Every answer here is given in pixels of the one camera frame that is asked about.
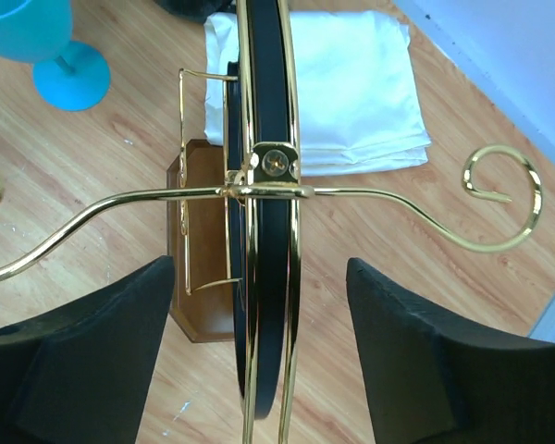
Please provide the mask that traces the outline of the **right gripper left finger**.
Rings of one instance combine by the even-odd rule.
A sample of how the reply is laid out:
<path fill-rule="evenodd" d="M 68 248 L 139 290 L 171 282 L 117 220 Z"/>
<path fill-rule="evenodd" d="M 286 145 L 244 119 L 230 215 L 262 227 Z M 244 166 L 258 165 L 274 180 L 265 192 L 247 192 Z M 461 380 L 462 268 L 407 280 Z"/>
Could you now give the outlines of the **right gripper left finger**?
<path fill-rule="evenodd" d="M 175 286 L 161 256 L 0 328 L 0 443 L 133 443 Z"/>

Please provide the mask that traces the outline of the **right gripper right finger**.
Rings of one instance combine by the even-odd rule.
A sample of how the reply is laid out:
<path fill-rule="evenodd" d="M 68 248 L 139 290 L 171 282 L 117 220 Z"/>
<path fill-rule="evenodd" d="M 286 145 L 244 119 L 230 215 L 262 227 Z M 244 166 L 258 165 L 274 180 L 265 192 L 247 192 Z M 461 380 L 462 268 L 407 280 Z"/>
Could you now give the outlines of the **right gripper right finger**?
<path fill-rule="evenodd" d="M 346 290 L 379 443 L 555 443 L 555 343 L 487 327 L 367 262 Z"/>

